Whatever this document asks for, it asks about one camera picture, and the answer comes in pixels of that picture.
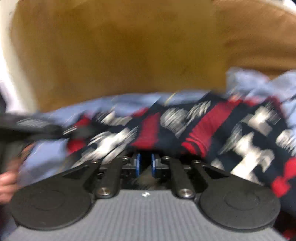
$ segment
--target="light blue fabric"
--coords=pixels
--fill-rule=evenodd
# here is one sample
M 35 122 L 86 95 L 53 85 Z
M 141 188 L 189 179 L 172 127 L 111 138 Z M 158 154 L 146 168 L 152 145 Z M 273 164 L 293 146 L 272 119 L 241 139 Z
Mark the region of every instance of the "light blue fabric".
M 288 126 L 296 134 L 296 70 L 270 81 L 266 75 L 257 71 L 231 68 L 227 72 L 227 95 L 231 94 L 259 100 L 276 96 L 282 103 Z
M 125 94 L 79 103 L 46 114 L 37 113 L 36 116 L 48 117 L 58 124 L 69 126 L 83 112 L 92 116 L 97 111 L 114 110 L 117 115 L 127 116 L 142 108 L 151 107 L 156 101 L 163 104 L 179 104 L 199 100 L 205 94 L 205 91 L 181 91 L 174 95 L 171 93 Z M 22 166 L 20 184 L 28 185 L 56 174 L 67 155 L 66 142 L 66 140 L 39 142 Z

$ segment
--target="white pattern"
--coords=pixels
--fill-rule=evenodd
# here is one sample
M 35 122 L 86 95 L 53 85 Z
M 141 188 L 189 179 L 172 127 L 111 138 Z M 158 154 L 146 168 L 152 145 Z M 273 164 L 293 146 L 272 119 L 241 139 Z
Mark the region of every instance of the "white pattern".
M 271 111 L 269 111 L 266 107 L 261 106 L 256 110 L 254 115 L 248 114 L 242 122 L 247 123 L 248 126 L 267 136 L 272 130 L 271 126 L 267 123 L 267 120 L 271 117 Z
M 237 124 L 231 131 L 230 137 L 227 139 L 226 143 L 218 152 L 218 154 L 222 155 L 223 153 L 233 149 L 236 143 L 241 139 L 241 137 L 242 137 L 242 127 L 240 124 Z
M 123 125 L 125 126 L 132 117 L 125 116 L 125 117 L 116 117 L 115 111 L 110 112 L 108 115 L 104 117 L 105 113 L 102 112 L 96 116 L 96 120 L 102 124 L 109 125 L 109 126 L 118 126 Z
M 259 179 L 257 178 L 257 176 L 253 172 L 250 172 L 248 180 L 253 182 L 253 183 L 257 183 L 259 185 L 264 186 L 264 184 L 259 181 Z
M 189 119 L 187 125 L 190 122 L 192 122 L 195 118 L 198 118 L 204 115 L 210 106 L 211 106 L 211 101 L 204 101 L 202 103 L 199 103 L 198 105 L 193 106 L 187 115 L 187 119 Z
M 160 117 L 160 125 L 169 129 L 178 138 L 195 118 L 207 112 L 210 105 L 211 101 L 204 101 L 194 105 L 189 112 L 177 107 L 170 108 Z
M 234 152 L 242 156 L 243 160 L 231 171 L 231 174 L 247 180 L 252 180 L 250 173 L 257 165 L 260 165 L 265 172 L 274 159 L 272 150 L 261 150 L 253 146 L 253 136 L 253 132 L 244 135 L 234 147 Z
M 215 168 L 218 168 L 220 170 L 224 170 L 224 166 L 223 166 L 222 162 L 218 158 L 214 159 L 211 162 L 211 166 L 213 166 Z
M 284 130 L 276 139 L 276 144 L 287 150 L 291 156 L 296 155 L 296 139 L 292 130 Z
M 180 108 L 170 108 L 160 117 L 160 125 L 164 128 L 169 129 L 176 136 L 185 129 L 185 118 L 187 111 Z
M 79 166 L 87 160 L 99 160 L 102 159 L 102 164 L 106 164 L 112 161 L 118 156 L 126 146 L 135 139 L 138 127 L 132 129 L 124 128 L 119 133 L 103 132 L 92 138 L 88 146 L 96 143 L 97 148 L 89 148 L 82 153 L 81 159 L 74 164 L 73 167 Z

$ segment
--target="blue roller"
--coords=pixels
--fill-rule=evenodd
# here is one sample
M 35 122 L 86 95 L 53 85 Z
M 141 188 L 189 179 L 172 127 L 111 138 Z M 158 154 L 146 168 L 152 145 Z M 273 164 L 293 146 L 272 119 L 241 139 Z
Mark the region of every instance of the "blue roller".
M 137 163 L 136 163 L 136 177 L 140 175 L 140 162 L 141 162 L 141 154 L 138 154 Z
M 151 173 L 155 177 L 156 167 L 155 167 L 155 155 L 151 154 Z

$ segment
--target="red and navy blanket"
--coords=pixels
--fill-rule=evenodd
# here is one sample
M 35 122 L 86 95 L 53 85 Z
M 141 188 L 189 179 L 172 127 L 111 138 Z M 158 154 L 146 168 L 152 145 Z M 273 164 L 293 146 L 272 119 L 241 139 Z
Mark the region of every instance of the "red and navy blanket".
M 122 151 L 154 150 L 166 155 L 193 154 L 244 179 L 269 186 L 282 209 L 296 217 L 296 141 L 280 103 L 261 103 L 209 93 L 196 102 L 155 103 L 132 116 L 98 112 L 76 123 L 93 125 L 90 139 L 68 142 L 79 158 L 109 162 Z

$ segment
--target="beige surface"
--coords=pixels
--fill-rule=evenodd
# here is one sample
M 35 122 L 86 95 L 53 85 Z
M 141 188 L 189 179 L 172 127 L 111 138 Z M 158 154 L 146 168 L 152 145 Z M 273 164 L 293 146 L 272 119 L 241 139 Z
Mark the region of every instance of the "beige surface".
M 208 0 L 25 0 L 11 37 L 42 111 L 105 95 L 225 87 Z
M 296 16 L 272 1 L 214 0 L 228 67 L 255 69 L 271 79 L 296 69 Z

